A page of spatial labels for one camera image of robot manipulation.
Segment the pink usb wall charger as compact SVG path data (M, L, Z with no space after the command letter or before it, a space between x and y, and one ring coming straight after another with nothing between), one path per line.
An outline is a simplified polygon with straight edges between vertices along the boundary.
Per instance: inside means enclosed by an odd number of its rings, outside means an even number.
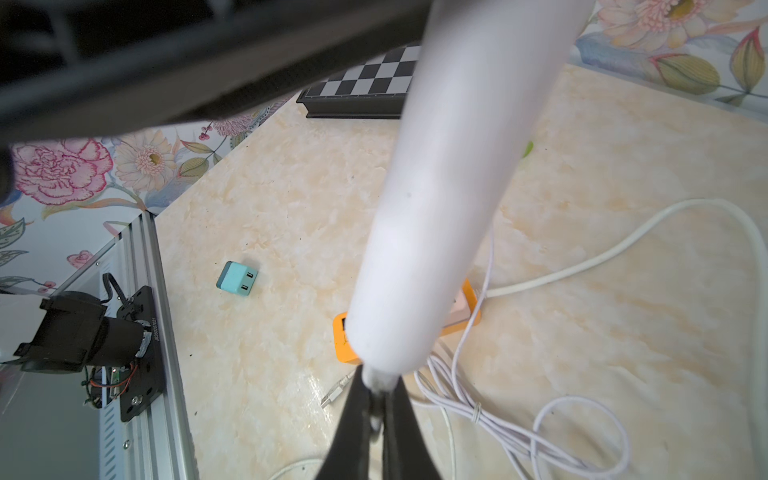
M446 324L453 325L465 322L470 318L471 313L472 308L469 306L466 296L462 291L459 291L451 306Z

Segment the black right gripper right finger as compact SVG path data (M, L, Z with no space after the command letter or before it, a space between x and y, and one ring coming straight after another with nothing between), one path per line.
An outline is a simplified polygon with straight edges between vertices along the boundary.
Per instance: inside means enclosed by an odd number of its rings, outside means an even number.
M440 480L425 445L404 381L383 396L383 478Z

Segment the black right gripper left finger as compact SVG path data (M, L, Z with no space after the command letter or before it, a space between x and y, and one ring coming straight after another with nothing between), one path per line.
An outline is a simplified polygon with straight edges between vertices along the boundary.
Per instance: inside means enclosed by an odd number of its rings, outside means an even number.
M316 480L365 480L369 475L372 393L356 368L331 446Z

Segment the orange power strip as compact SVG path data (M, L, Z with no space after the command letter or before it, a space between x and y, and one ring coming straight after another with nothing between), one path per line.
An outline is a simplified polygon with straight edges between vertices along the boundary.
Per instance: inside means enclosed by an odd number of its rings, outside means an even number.
M478 295L480 293L479 290L473 289L472 285L469 281L469 279L466 279L462 285L461 290L464 295L467 298L469 306L472 308L472 313L474 312L477 304L478 304ZM351 345L349 343L349 340L347 338L346 334L346 318L347 313L343 312L337 315L332 322L332 330L333 330L333 338L334 338L334 347L335 347L335 354L337 359L345 364L351 364L351 365L359 365L361 363L358 355L354 352L354 350L351 348ZM447 325L446 321L444 322L444 328L442 329L440 336L446 336L449 334L457 333L461 330L463 330L467 324L469 323L470 318L461 323L456 323L453 325Z

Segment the white electric toothbrush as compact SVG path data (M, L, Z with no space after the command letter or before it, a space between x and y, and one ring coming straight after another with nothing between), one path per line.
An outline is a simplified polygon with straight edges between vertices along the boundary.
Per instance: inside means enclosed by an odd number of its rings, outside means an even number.
M369 389L425 363L593 9L432 5L346 320Z

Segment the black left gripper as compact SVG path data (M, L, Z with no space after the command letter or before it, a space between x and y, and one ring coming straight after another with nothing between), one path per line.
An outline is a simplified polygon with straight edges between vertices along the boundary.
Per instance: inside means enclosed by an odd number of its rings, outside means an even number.
M11 148L223 119L419 41L427 1L5 1L1 193Z

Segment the teal usb wall charger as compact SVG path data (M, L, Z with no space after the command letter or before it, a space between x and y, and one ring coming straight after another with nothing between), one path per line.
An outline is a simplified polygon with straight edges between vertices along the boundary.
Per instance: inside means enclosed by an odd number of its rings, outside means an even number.
M247 297L254 286L258 271L244 264L228 261L220 273L216 287L219 290Z

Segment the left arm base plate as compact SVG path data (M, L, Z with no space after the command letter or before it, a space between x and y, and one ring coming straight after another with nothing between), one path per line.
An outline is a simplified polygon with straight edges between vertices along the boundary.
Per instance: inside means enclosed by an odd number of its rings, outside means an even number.
M132 359L132 377L126 383L120 399L121 421L129 422L146 411L151 403L166 391L158 314L153 289L142 286L117 311L119 320L142 327L141 342L129 350Z

